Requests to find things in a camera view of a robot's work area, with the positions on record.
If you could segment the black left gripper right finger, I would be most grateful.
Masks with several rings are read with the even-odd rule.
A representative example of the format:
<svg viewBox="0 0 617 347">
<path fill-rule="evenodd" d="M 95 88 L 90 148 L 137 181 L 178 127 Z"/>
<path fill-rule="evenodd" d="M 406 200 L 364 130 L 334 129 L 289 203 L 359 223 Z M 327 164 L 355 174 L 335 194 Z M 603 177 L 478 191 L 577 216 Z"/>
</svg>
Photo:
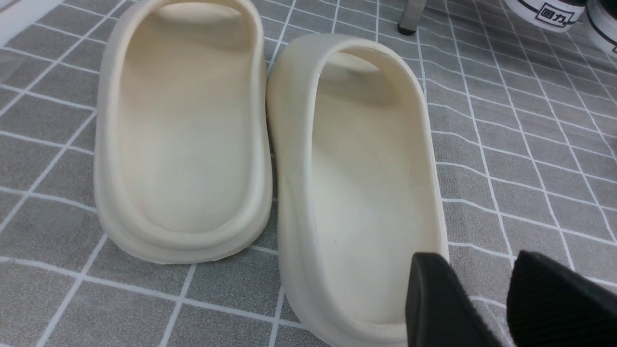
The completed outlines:
<svg viewBox="0 0 617 347">
<path fill-rule="evenodd" d="M 522 250 L 506 321 L 518 347 L 614 347 L 617 297 L 546 255 Z"/>
</svg>

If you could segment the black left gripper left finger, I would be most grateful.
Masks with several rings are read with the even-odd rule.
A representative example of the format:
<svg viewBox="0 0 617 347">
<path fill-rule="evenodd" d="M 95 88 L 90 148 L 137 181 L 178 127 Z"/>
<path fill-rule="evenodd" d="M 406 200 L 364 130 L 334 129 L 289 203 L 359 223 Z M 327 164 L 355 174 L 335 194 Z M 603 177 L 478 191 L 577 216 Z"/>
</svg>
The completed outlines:
<svg viewBox="0 0 617 347">
<path fill-rule="evenodd" d="M 405 303 L 410 347 L 500 347 L 443 256 L 413 255 Z"/>
</svg>

